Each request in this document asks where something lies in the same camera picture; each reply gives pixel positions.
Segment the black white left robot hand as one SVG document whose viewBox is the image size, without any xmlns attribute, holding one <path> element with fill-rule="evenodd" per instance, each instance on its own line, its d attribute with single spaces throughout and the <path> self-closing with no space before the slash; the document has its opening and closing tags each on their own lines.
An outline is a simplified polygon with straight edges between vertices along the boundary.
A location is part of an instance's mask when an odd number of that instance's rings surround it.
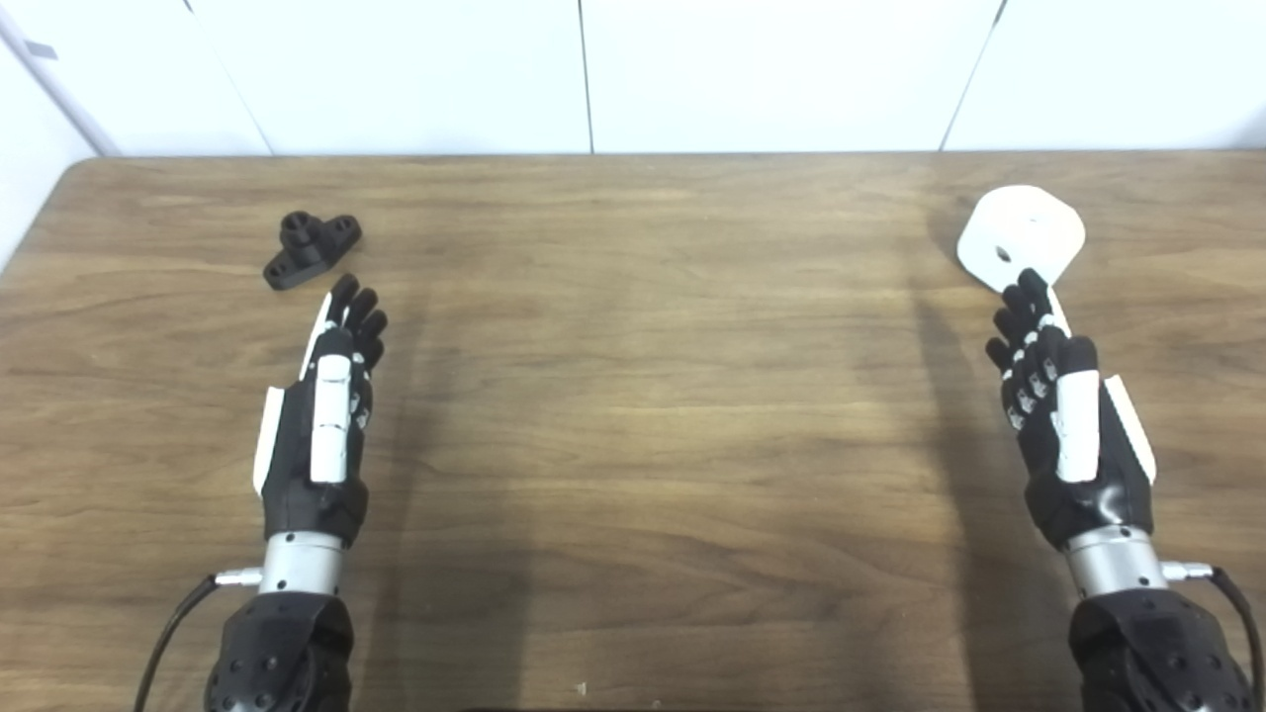
<svg viewBox="0 0 1266 712">
<path fill-rule="evenodd" d="M 263 536 L 327 535 L 349 547 L 366 519 L 360 470 L 387 315 L 344 274 L 316 310 L 298 380 L 267 391 L 252 474 Z"/>
</svg>

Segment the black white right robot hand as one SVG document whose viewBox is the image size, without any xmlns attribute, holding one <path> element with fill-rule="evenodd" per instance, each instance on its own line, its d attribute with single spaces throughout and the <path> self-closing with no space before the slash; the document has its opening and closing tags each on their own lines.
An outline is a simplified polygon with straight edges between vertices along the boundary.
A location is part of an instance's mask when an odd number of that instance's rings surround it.
<svg viewBox="0 0 1266 712">
<path fill-rule="evenodd" d="M 1033 269 L 1001 293 L 985 346 L 1001 410 L 1017 432 L 1025 505 L 1057 550 L 1105 527 L 1156 531 L 1156 460 L 1120 378 L 1103 378 L 1094 341 L 1076 336 Z"/>
</svg>

